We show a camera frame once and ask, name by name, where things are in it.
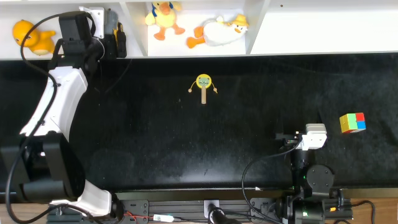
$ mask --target blue square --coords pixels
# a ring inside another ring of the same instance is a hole
[[[358,121],[357,125],[358,129],[366,129],[365,121]]]

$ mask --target toy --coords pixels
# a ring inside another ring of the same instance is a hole
[[[340,117],[342,133],[357,133],[366,129],[363,113],[350,113]]]
[[[188,89],[188,92],[192,92],[192,87],[194,84],[197,84],[199,88],[201,88],[201,103],[206,104],[206,89],[213,85],[213,91],[217,92],[217,88],[214,86],[214,83],[211,82],[211,78],[207,74],[201,74],[197,77],[197,79],[192,83],[191,88]]]
[[[246,17],[242,14],[238,14],[231,23],[224,22],[223,17],[219,16],[215,20],[209,19],[202,26],[196,27],[194,30],[196,39],[189,37],[187,45],[192,49],[203,43],[211,47],[229,44],[240,39],[248,31],[248,27]]]
[[[156,39],[164,40],[166,29],[170,27],[173,27],[176,35],[185,32],[184,28],[175,23],[177,16],[173,9],[181,11],[181,4],[179,2],[152,2],[152,11],[145,18],[145,23],[148,26],[156,23],[160,27],[159,33],[154,35]]]
[[[17,22],[12,28],[12,36],[18,45],[21,46],[25,35],[33,27],[33,23],[25,20]],[[36,55],[45,55],[54,52],[54,42],[51,37],[55,35],[55,31],[39,31],[34,29],[25,41],[24,47],[28,47]]]

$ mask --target white label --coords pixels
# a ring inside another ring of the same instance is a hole
[[[173,222],[174,217],[171,215],[154,215],[154,221],[160,221],[160,222]]]

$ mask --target wooden handle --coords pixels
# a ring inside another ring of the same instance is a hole
[[[201,103],[206,104],[206,87],[201,87]]]

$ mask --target white duck plush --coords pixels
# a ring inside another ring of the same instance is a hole
[[[187,45],[190,49],[204,43],[212,47],[226,45],[240,39],[248,31],[248,27],[246,17],[242,14],[238,14],[231,23],[224,22],[222,16],[208,19],[202,26],[195,28],[196,38],[189,37]]]

